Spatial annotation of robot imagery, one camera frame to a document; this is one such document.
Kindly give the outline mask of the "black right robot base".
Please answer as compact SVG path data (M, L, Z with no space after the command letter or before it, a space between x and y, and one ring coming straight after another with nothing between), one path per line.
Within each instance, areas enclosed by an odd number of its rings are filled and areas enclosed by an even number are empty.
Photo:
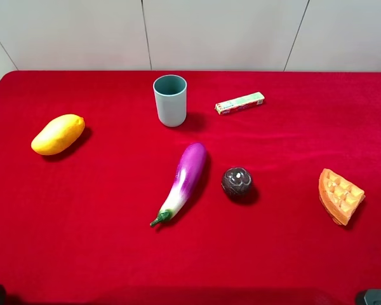
M360 291L355 299L356 305L381 305L381 289Z

